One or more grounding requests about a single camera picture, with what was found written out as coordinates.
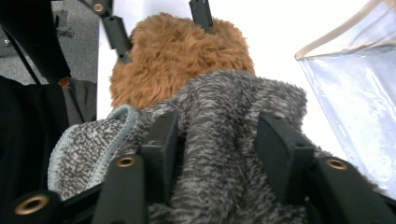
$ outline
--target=gray fuzzy fabric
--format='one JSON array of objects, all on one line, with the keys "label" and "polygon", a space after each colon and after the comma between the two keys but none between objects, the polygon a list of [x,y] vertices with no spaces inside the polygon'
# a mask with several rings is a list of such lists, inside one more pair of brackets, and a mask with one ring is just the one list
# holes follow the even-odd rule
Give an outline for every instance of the gray fuzzy fabric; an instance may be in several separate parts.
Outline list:
[{"label": "gray fuzzy fabric", "polygon": [[[189,82],[173,98],[140,111],[131,135],[116,154],[134,154],[153,121],[176,110],[178,134],[186,139],[181,152],[183,161],[177,167],[179,175],[170,204],[151,205],[150,223],[306,223],[303,207],[276,202],[254,149],[261,111],[285,119],[300,131],[305,104],[304,91],[284,82],[243,71],[205,74]],[[93,126],[104,125],[101,122],[106,123],[97,121]],[[113,122],[114,126],[101,128],[98,132],[102,133],[96,136],[84,139],[75,135],[70,145],[64,146],[62,167],[54,166],[61,170],[51,171],[57,176],[52,190],[63,199],[89,185],[92,166],[99,156],[97,150],[86,146],[92,141],[108,144],[107,138],[112,135],[106,130],[118,132],[123,123]],[[75,145],[82,146],[78,150],[83,152],[77,152]],[[81,162],[87,164],[75,166]],[[105,176],[96,178],[103,181]]]}]

